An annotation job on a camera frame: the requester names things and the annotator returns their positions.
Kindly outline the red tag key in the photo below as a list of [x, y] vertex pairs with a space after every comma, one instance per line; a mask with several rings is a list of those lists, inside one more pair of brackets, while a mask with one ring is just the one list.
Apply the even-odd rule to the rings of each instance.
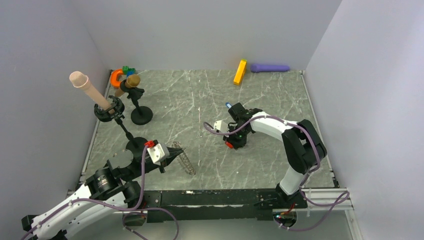
[[233, 145], [231, 144], [231, 143], [229, 143], [229, 142], [225, 142], [225, 144], [230, 148], [230, 149], [233, 149], [234, 147], [233, 147]]

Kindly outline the metal disc with keyrings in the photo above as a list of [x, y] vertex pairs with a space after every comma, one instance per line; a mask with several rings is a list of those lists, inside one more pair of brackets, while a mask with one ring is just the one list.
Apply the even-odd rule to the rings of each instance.
[[185, 148], [181, 146], [181, 143], [178, 141], [172, 142], [172, 147], [176, 149], [182, 149], [182, 153], [177, 156], [177, 160], [183, 170], [191, 176], [194, 176], [196, 174], [196, 170], [194, 166], [192, 165], [190, 159], [188, 158], [187, 154], [185, 153]]

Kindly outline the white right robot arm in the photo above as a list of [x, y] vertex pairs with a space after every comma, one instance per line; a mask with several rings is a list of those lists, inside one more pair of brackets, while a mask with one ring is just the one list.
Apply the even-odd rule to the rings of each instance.
[[327, 155], [327, 150], [312, 123], [304, 119], [287, 121], [267, 114], [259, 108], [246, 109], [241, 103], [225, 104], [233, 119], [223, 137], [226, 145], [233, 149], [243, 148], [250, 133], [262, 133], [282, 142], [289, 167], [276, 187], [276, 203], [288, 208], [295, 202], [295, 194], [306, 181], [313, 167], [318, 167]]

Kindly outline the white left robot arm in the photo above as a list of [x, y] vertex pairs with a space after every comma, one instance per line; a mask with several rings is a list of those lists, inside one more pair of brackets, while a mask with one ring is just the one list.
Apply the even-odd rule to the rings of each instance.
[[126, 166], [113, 166], [113, 161], [118, 159], [115, 155], [61, 203], [40, 215], [23, 217], [22, 239], [68, 240], [112, 213], [142, 209], [146, 204], [146, 174], [156, 169], [164, 173], [165, 167], [182, 155], [184, 149], [157, 144], [142, 146], [136, 153], [127, 149], [121, 153], [129, 157]]

